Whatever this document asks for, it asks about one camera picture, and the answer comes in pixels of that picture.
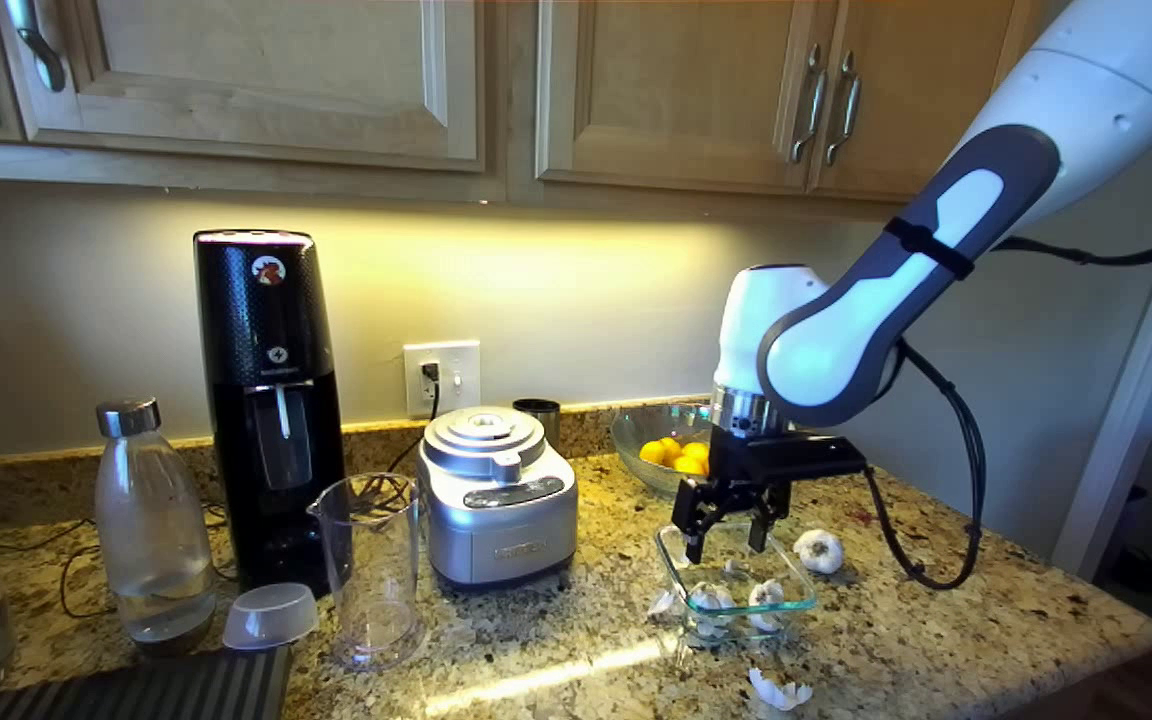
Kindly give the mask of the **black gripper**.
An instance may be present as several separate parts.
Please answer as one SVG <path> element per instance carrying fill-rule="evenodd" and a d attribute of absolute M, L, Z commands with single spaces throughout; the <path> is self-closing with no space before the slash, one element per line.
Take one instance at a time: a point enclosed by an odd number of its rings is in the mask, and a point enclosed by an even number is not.
<path fill-rule="evenodd" d="M 752 512 L 747 546 L 764 550 L 781 519 L 788 519 L 792 478 L 862 471 L 862 450 L 828 432 L 734 435 L 712 432 L 712 469 L 684 478 L 671 498 L 671 524 L 684 532 L 684 555 L 704 561 L 708 528 L 727 512 Z"/>

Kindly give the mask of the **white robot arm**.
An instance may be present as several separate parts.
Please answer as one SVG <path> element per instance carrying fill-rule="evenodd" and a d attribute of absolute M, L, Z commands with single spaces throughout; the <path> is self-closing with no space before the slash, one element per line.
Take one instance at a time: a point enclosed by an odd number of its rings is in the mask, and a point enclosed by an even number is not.
<path fill-rule="evenodd" d="M 935 175 L 840 277 L 742 267 L 724 301 L 712 455 L 676 488 L 689 550 L 741 512 L 764 540 L 798 478 L 856 471 L 836 435 L 913 354 L 903 330 L 1002 234 L 1152 142 L 1152 0 L 1072 0 L 983 98 Z"/>

